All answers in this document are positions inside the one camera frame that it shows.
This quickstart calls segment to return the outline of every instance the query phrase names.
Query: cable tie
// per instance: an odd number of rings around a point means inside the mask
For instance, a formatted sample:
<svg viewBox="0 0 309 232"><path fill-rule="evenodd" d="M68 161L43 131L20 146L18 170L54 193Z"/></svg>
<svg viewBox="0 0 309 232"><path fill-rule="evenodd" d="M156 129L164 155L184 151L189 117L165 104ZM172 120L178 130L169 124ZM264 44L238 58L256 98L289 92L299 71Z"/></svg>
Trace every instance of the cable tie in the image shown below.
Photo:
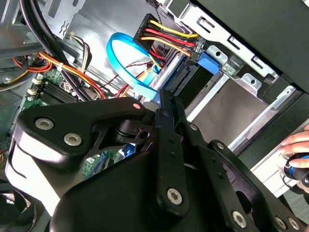
<svg viewBox="0 0 309 232"><path fill-rule="evenodd" d="M59 65L57 66L57 70L59 71L59 72L62 72L62 67L63 67L63 63L59 63Z"/></svg>

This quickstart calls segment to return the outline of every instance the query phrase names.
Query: blue component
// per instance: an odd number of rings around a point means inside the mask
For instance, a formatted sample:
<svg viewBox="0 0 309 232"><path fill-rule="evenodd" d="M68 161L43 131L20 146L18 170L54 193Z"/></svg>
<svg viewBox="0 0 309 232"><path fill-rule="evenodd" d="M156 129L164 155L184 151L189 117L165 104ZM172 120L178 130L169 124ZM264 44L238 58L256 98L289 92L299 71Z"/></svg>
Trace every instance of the blue component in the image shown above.
<svg viewBox="0 0 309 232"><path fill-rule="evenodd" d="M301 159L309 158L309 155L302 157ZM290 175L293 176L294 167L290 168Z"/></svg>
<svg viewBox="0 0 309 232"><path fill-rule="evenodd" d="M219 72L219 63L215 61L211 56L209 56L206 52L203 52L200 55L197 63L214 75Z"/></svg>
<svg viewBox="0 0 309 232"><path fill-rule="evenodd" d="M131 47L134 47L136 50L143 53L145 56L149 57L148 52L140 47L137 43L133 41L133 38L131 36L128 36L126 34L117 32L111 36L109 39L107 46L106 46L106 52L108 60L110 61L112 67L118 73L118 75L127 82L130 86L134 88L134 91L147 97L150 99L153 99L155 95L157 94L157 91L155 91L153 88L150 88L146 83L143 83L142 81L136 79L135 76L133 76L131 73L129 73L124 66L119 62L119 60L116 57L116 54L114 53L114 50L112 48L112 42L113 40L120 40Z"/></svg>
<svg viewBox="0 0 309 232"><path fill-rule="evenodd" d="M130 156L130 155L132 155L132 154L134 153L134 151L135 151L135 146L132 145L132 144L127 144L127 145L123 148L122 151L124 152L125 156L128 157L128 156Z"/></svg>

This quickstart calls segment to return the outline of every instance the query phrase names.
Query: black hose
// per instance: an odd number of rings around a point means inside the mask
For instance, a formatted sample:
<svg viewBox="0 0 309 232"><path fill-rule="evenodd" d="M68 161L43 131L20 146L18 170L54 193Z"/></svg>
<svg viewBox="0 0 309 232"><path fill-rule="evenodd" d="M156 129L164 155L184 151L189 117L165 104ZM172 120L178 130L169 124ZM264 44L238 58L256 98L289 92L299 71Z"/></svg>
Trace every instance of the black hose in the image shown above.
<svg viewBox="0 0 309 232"><path fill-rule="evenodd" d="M36 0L35 0L35 2L31 1L30 3L31 3L31 5L29 5L29 2L26 1L26 0L19 0L21 12L22 12L24 19L25 19L27 25L29 26L30 30L33 32L33 34L38 39L38 41L42 44L43 48L51 56L60 60L62 63L68 64L68 61L67 61L65 55L63 54L63 51L61 50L59 52L59 46L60 45L57 43L55 37L53 36L52 32L48 28L44 19L42 20L43 17L40 17L40 15L42 16L40 10L38 12L37 7L35 7L34 12L33 12L33 9L31 9L32 5L38 6ZM62 71L61 74L62 74L63 78L65 79L65 81L71 86L71 88L76 91L76 95L82 101L91 100L90 96L87 95L87 93L84 91L82 85L79 83L77 77L71 76L71 74L68 71Z"/></svg>

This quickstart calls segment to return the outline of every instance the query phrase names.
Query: black cable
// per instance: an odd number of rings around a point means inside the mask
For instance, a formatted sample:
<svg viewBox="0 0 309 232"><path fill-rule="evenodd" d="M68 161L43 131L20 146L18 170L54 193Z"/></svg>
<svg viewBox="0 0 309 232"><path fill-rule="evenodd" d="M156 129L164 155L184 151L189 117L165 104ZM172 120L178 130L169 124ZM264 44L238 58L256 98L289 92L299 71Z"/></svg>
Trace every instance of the black cable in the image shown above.
<svg viewBox="0 0 309 232"><path fill-rule="evenodd" d="M178 47L185 48L185 49L187 49L187 50L189 50L189 51L192 51L192 47L188 47L188 46L186 46L186 45L184 45L184 44L181 44L181 43L178 43L178 42L176 42L176 41L169 40L168 38L165 38L164 36L161 36L161 35L156 35L156 34L152 34L152 33L144 33L143 35L144 35L144 36L157 37L157 38L166 40L166 41L170 42L171 44L174 44L174 45L176 45L176 46L178 46Z"/></svg>
<svg viewBox="0 0 309 232"><path fill-rule="evenodd" d="M172 36L176 39L181 39L181 40L185 40L185 41L188 41L188 42L196 42L197 40L196 39L192 39L192 38L186 38L186 37L183 37L183 36L180 36L180 35L176 35L172 32L168 32L168 31L165 31L165 30L162 30L160 27L157 27L156 25L154 24L148 24L148 27L151 28L151 29L154 29L158 32L161 32L163 34L166 34L166 35L169 35L169 36Z"/></svg>
<svg viewBox="0 0 309 232"><path fill-rule="evenodd" d="M37 6L36 0L34 0L34 2L31 1L30 3L32 5L34 5L34 6ZM24 19L25 19L27 25L29 26L29 28L31 29L33 34L36 36L38 41L42 44L43 48L51 56L55 57L56 59L60 60L61 62L65 63L65 64L68 64L68 61L67 61L65 55L63 54L63 51L61 50L61 52L59 52L58 46L60 46L60 45L58 43L55 43L56 39L54 38L52 32L48 28L46 22L44 21L43 16L42 16L40 10L35 11L35 13L32 12L31 5L29 5L29 2L26 1L26 0L19 0L19 4L20 4L21 12L22 12L22 14L24 16ZM55 47L51 47L51 45L49 44L49 42L46 39L46 37L48 37L48 40ZM74 75L72 76L67 71L62 71L61 74L62 74L63 78L65 79L65 81L71 86L71 88L76 91L77 96L81 100L83 100L83 101L91 100L91 98L86 94L86 92L82 88L80 82L78 81L78 77L77 76L74 76Z"/></svg>

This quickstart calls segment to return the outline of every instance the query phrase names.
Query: blue plastic tab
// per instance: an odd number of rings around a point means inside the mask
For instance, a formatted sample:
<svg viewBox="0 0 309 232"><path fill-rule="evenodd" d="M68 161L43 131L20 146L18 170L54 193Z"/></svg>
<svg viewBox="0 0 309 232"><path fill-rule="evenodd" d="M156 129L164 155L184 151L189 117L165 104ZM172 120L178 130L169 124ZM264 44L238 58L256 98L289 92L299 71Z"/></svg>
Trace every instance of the blue plastic tab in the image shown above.
<svg viewBox="0 0 309 232"><path fill-rule="evenodd" d="M148 52L142 47L140 47L137 43L135 43L131 36L128 36L120 32L113 34L106 46L107 57L116 73L118 73L118 75L125 82L127 82L131 87L133 87L135 92L147 98L153 99L157 94L157 91L155 91L153 88L150 88L146 83L143 83L142 81L138 80L135 76L133 76L124 68L124 66L117 59L116 54L114 53L114 50L112 48L113 40L120 40L130 45L131 47L134 47L136 50L140 51L147 57L149 57Z"/></svg>
<svg viewBox="0 0 309 232"><path fill-rule="evenodd" d="M203 52L200 55L197 63L214 75L219 72L219 63L206 52Z"/></svg>

